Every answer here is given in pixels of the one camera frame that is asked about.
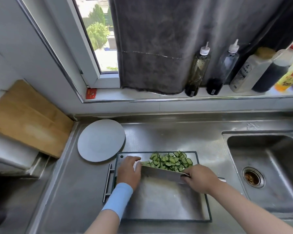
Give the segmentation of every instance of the window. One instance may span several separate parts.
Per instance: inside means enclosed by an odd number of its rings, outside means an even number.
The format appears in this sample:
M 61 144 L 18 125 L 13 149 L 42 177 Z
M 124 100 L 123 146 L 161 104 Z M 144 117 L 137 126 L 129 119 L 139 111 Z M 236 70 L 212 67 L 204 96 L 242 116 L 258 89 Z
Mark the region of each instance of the window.
M 75 0 L 75 6 L 100 71 L 117 72 L 117 49 L 108 0 Z
M 119 88 L 117 49 L 108 0 L 45 0 L 90 88 Z

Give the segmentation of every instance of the window sill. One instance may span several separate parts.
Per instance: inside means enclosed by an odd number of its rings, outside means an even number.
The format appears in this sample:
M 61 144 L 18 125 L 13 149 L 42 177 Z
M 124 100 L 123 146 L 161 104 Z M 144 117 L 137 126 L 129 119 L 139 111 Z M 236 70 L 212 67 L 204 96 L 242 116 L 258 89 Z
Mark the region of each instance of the window sill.
M 160 95 L 149 92 L 138 92 L 132 89 L 98 89 L 96 98 L 86 99 L 84 103 L 164 102 L 259 98 L 293 98 L 293 90 L 288 89 L 285 92 L 279 92 L 272 88 L 264 94 L 254 91 L 234 93 L 228 85 L 224 85 L 219 95 L 209 95 L 205 88 L 200 88 L 195 97 L 188 97 L 185 92 L 177 95 Z

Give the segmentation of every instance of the cleaver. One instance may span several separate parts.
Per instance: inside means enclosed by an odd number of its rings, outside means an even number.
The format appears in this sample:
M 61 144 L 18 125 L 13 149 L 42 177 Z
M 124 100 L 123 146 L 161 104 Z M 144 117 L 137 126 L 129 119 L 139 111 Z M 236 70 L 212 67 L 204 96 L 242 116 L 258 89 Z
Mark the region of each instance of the cleaver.
M 144 165 L 142 165 L 141 167 L 141 176 L 155 177 L 158 179 L 168 180 L 168 181 L 177 182 L 181 184 L 186 184 L 186 182 L 180 179 L 181 177 L 190 177 L 190 175 L 187 173 L 169 171 L 165 169 L 153 168 L 153 167 L 144 166 Z M 225 178 L 218 177 L 218 179 L 223 182 L 226 182 Z

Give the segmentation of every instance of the sink drain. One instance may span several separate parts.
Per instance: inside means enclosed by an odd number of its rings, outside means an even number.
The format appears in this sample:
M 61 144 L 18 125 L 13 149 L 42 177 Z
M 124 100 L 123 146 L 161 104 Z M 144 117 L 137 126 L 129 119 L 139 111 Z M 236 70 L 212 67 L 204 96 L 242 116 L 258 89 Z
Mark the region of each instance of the sink drain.
M 265 185 L 263 175 L 255 168 L 246 167 L 242 171 L 244 180 L 254 188 L 262 188 Z

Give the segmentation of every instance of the white bottle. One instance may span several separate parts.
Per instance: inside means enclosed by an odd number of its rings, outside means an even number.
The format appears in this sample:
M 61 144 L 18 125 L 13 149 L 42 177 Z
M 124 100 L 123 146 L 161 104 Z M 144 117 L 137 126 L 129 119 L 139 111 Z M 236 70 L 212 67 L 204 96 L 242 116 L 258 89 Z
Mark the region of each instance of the white bottle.
M 254 55 L 249 56 L 231 81 L 230 89 L 235 93 L 250 91 L 272 63 L 275 53 L 270 48 L 259 47 Z

